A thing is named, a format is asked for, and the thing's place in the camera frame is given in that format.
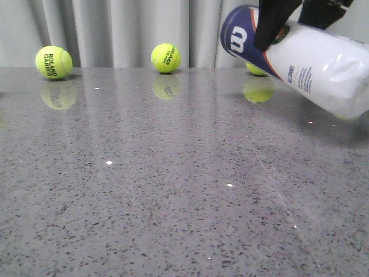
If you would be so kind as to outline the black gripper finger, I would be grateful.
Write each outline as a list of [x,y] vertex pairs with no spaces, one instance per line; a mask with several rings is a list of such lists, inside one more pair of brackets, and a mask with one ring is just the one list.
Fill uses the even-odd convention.
[[318,29],[326,29],[341,19],[353,0],[307,0],[303,1],[298,23]]
[[260,0],[258,3],[258,24],[254,46],[260,51],[266,51],[290,15],[302,4],[302,1]]

